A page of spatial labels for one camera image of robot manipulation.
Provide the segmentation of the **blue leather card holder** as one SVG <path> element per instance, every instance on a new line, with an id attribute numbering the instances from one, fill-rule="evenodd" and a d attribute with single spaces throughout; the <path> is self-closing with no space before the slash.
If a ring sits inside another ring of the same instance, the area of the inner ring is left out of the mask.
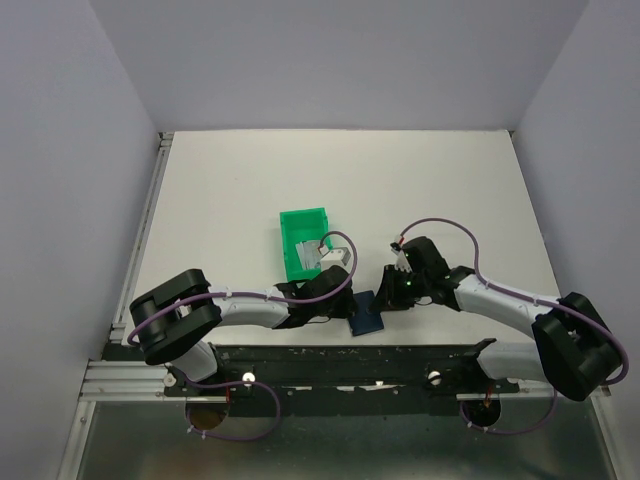
<path id="1" fill-rule="evenodd" d="M 354 295 L 356 312 L 348 319 L 349 329 L 353 337 L 359 337 L 382 331 L 385 326 L 379 312 L 371 313 L 368 307 L 375 298 L 372 290 L 363 291 Z"/>

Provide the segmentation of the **green plastic bin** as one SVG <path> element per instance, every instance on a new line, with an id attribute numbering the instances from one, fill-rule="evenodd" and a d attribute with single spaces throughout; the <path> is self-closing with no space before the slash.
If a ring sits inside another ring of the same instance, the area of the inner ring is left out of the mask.
<path id="1" fill-rule="evenodd" d="M 288 281 L 308 280 L 321 271 L 321 238 L 328 232 L 328 217 L 324 208 L 285 211 L 280 213 L 280 228 L 284 268 Z"/>

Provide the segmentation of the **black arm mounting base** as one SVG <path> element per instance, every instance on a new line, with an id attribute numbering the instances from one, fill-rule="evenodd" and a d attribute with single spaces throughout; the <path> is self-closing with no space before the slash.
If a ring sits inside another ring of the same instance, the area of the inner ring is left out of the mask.
<path id="1" fill-rule="evenodd" d="M 236 417 L 454 416 L 458 401 L 518 392 L 492 380 L 477 358 L 489 346 L 218 346 L 210 380 L 176 380 L 164 393 L 189 403 L 209 401 Z"/>

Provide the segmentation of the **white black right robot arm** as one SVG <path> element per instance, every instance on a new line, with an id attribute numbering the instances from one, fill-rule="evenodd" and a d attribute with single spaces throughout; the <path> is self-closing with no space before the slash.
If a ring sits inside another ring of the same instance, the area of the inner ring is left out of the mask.
<path id="1" fill-rule="evenodd" d="M 406 311 L 420 300 L 487 317 L 531 338 L 529 344 L 493 342 L 464 362 L 460 379 L 480 392 L 496 379 L 546 382 L 582 401 L 623 366 L 621 350 L 590 300 L 572 292 L 535 297 L 502 285 L 486 286 L 472 268 L 451 268 L 433 241 L 420 236 L 393 244 L 370 312 Z"/>

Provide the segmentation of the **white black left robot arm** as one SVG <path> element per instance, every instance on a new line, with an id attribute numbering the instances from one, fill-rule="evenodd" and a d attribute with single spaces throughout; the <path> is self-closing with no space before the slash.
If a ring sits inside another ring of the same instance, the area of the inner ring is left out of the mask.
<path id="1" fill-rule="evenodd" d="M 204 337 L 216 327 L 257 326 L 286 330 L 316 317 L 350 319 L 358 312 L 351 275 L 332 266 L 306 281 L 264 291 L 212 292 L 200 269 L 188 269 L 139 296 L 129 306 L 134 328 L 127 343 L 146 364 L 168 364 L 201 395 L 222 380 L 218 356 Z"/>

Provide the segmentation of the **aluminium table edge rail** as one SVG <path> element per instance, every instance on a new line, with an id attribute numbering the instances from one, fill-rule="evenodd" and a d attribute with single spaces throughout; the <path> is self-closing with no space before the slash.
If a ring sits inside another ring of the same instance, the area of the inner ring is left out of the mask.
<path id="1" fill-rule="evenodd" d="M 124 338 L 128 317 L 128 305 L 133 298 L 174 135 L 174 132 L 159 133 L 160 142 L 154 169 L 147 190 L 133 249 L 129 258 L 124 284 L 111 322 L 107 340 L 108 344 L 121 342 Z"/>

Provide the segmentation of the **aluminium front frame rail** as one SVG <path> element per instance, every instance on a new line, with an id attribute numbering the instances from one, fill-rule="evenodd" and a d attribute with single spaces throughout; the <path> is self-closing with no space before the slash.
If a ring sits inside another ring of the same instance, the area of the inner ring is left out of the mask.
<path id="1" fill-rule="evenodd" d="M 90 361 L 58 471 L 58 479 L 77 479 L 98 403 L 164 399 L 166 369 L 136 361 Z"/>

